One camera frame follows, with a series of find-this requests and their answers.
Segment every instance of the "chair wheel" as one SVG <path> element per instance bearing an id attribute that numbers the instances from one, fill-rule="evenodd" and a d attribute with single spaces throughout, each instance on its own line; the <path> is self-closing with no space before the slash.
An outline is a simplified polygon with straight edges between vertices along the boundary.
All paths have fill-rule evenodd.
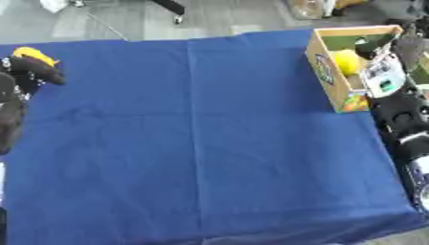
<path id="1" fill-rule="evenodd" d="M 174 24 L 175 25 L 180 25 L 183 23 L 183 15 L 176 15 L 174 16 Z"/>
<path id="2" fill-rule="evenodd" d="M 73 4 L 75 5 L 75 7 L 78 7 L 78 8 L 86 6 L 85 3 L 83 2 L 83 0 L 73 1 Z"/>

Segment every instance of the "cardboard box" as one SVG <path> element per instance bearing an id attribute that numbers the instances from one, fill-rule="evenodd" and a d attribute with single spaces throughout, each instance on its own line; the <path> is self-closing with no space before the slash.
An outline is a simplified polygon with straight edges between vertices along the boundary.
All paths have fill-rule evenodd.
<path id="1" fill-rule="evenodd" d="M 418 61 L 416 69 L 411 74 L 411 78 L 413 78 L 418 87 L 423 90 L 423 93 L 429 100 L 429 54 L 423 54 Z"/>
<path id="2" fill-rule="evenodd" d="M 385 34 L 402 33 L 399 26 L 315 29 L 305 54 L 337 113 L 367 111 L 365 87 L 359 76 L 346 78 L 333 61 L 333 52 L 354 50 L 357 38 L 376 40 Z"/>

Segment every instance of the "blue tablecloth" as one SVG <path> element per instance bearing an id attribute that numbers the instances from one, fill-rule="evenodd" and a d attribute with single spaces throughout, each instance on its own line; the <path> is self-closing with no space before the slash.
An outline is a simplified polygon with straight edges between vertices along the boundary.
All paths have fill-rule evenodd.
<path id="1" fill-rule="evenodd" d="M 421 226 L 370 115 L 331 109 L 309 34 L 35 45 L 68 85 L 36 95 L 7 157 L 8 244 L 320 245 Z"/>

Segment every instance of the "yellow object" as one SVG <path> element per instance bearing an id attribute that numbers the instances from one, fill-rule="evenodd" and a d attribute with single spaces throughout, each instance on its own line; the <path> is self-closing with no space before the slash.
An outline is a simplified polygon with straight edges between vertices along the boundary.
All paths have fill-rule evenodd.
<path id="1" fill-rule="evenodd" d="M 368 0 L 337 0 L 335 3 L 335 9 L 341 10 L 345 7 L 355 4 L 367 3 Z"/>
<path id="2" fill-rule="evenodd" d="M 17 48 L 13 52 L 13 56 L 16 56 L 16 57 L 22 57 L 22 56 L 33 57 L 33 58 L 36 58 L 38 60 L 43 61 L 44 63 L 46 63 L 52 67 L 55 67 L 56 64 L 59 63 L 59 61 L 54 60 L 53 58 L 46 56 L 45 54 L 41 53 L 39 50 L 37 50 L 35 48 L 31 48 L 31 47 Z"/>
<path id="3" fill-rule="evenodd" d="M 359 73 L 361 69 L 360 58 L 353 50 L 335 52 L 333 59 L 346 77 Z"/>

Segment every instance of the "gray carpet floor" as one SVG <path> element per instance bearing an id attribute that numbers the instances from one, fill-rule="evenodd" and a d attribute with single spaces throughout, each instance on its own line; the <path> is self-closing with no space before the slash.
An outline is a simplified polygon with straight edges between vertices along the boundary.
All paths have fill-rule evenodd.
<path id="1" fill-rule="evenodd" d="M 57 14 L 37 0 L 0 0 L 0 44 L 92 39 L 158 40 L 233 35 L 309 27 L 381 24 L 388 17 L 409 18 L 405 0 L 376 0 L 349 8 L 346 16 L 296 20 L 287 0 L 178 0 L 187 6 L 182 25 L 149 1 L 99 0 L 86 8 Z M 370 241 L 369 245 L 429 245 L 429 230 Z"/>

